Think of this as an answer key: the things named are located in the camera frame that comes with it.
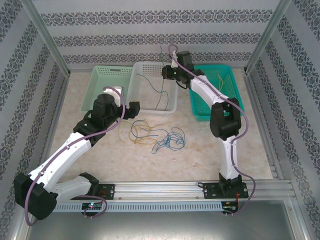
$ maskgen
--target end effector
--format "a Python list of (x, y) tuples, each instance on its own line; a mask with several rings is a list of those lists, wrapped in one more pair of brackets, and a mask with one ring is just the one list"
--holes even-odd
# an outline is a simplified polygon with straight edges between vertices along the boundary
[[(176, 57), (178, 63), (196, 76), (205, 75), (200, 69), (195, 70), (195, 65), (192, 63), (191, 54), (189, 51), (181, 51), (178, 53), (173, 51), (172, 55), (173, 57)], [(166, 65), (162, 68), (161, 75), (164, 79), (181, 82), (189, 89), (191, 89), (191, 80), (194, 79), (194, 76), (179, 67), (174, 61), (172, 61), (172, 65)]]

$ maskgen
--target plastic basket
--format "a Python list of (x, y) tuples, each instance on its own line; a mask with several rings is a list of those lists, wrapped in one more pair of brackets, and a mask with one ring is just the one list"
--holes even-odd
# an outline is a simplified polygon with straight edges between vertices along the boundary
[[(201, 69), (210, 83), (219, 89), (219, 77), (223, 80), (221, 92), (229, 98), (236, 98), (239, 101), (240, 108), (244, 111), (239, 90), (236, 84), (234, 74), (228, 65), (196, 65), (195, 69)], [(192, 113), (197, 121), (210, 121), (211, 109), (206, 102), (194, 91), (190, 90), (190, 100)]]
[(123, 98), (126, 101), (132, 69), (131, 66), (95, 66), (81, 110), (83, 112), (92, 110), (95, 99), (104, 93), (104, 87), (123, 87)]
[[(163, 79), (161, 76), (163, 66), (162, 62), (157, 61), (140, 61), (133, 65), (126, 99), (127, 105), (129, 102), (139, 101), (140, 111), (150, 114), (172, 114), (176, 111), (178, 85), (173, 80)], [(165, 92), (162, 94), (156, 92), (151, 84), (159, 92), (163, 85), (163, 91), (168, 93), (168, 99)]]

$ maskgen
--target patterned wallpaper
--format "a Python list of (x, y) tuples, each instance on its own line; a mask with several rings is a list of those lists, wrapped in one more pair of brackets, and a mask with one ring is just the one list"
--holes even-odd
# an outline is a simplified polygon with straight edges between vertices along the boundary
[(16, 203), (13, 180), (42, 160), (64, 76), (18, 0), (0, 3), (0, 240)]
[(34, 1), (71, 70), (161, 61), (170, 43), (199, 64), (244, 67), (278, 2)]
[(319, 17), (317, 1), (292, 1), (251, 74), (311, 239), (320, 239)]

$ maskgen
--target yellow wire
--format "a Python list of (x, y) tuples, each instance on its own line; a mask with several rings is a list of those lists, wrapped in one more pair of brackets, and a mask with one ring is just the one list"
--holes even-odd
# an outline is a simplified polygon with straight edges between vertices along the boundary
[(221, 89), (224, 85), (224, 80), (221, 78), (221, 76), (218, 74), (218, 77), (219, 77), (219, 92), (221, 92)]
[[(167, 124), (166, 123), (166, 124), (158, 124), (158, 125), (155, 125), (155, 126), (149, 126), (149, 124), (146, 121), (140, 121), (139, 122), (139, 123), (145, 123), (146, 125), (144, 125), (144, 124), (135, 125), (135, 124), (133, 124), (131, 122), (128, 122), (128, 121), (122, 121), (120, 123), (120, 125), (118, 126), (117, 133), (118, 133), (119, 140), (121, 142), (123, 142), (123, 143), (125, 143), (125, 142), (120, 138), (120, 134), (119, 134), (119, 130), (120, 130), (120, 127), (121, 127), (122, 123), (126, 123), (126, 124), (130, 124), (131, 125), (131, 128), (130, 128), (130, 130), (128, 132), (128, 137), (132, 142), (134, 142), (134, 144), (141, 144), (141, 145), (154, 145), (154, 144), (156, 144), (158, 141), (155, 138), (148, 137), (149, 134), (151, 133), (151, 131), (154, 128)], [(145, 136), (138, 136), (137, 127), (144, 127), (144, 130), (148, 131), (148, 133)], [(134, 136), (134, 134), (132, 133), (132, 130), (135, 131), (135, 139), (131, 137), (131, 134)]]

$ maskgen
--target enclosure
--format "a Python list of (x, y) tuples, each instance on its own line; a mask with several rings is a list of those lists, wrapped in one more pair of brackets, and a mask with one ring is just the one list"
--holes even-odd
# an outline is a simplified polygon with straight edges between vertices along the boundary
[[(2, 0), (0, 239), (320, 239), (319, 4)], [(181, 128), (183, 148), (153, 152), (128, 139), (128, 125), (118, 126), (60, 178), (88, 172), (114, 184), (106, 213), (84, 219), (79, 212), (86, 201), (70, 200), (28, 227), (15, 202), (14, 179), (43, 164), (92, 108), (91, 98), (86, 101), (94, 92), (92, 76), (125, 76), (132, 86), (127, 82), (124, 95), (134, 100), (141, 87), (128, 91), (138, 86), (132, 71), (141, 74), (139, 81), (145, 73), (134, 64), (170, 65), (170, 44), (190, 51), (206, 75), (213, 64), (232, 68), (234, 94), (250, 126), (238, 142), (238, 166), (256, 181), (246, 209), (226, 217), (220, 213), (226, 199), (204, 198), (198, 183), (219, 180), (218, 140), (208, 119), (196, 116), (194, 93), (163, 81), (171, 91), (167, 103), (161, 97), (151, 101), (158, 95), (146, 88), (150, 94), (137, 100), (142, 108), (152, 106), (147, 110), (158, 101), (158, 113), (143, 111), (129, 122)], [(221, 89), (227, 87), (226, 75), (221, 72)], [(253, 182), (243, 179), (250, 194)], [(239, 199), (240, 209), (245, 202)]]

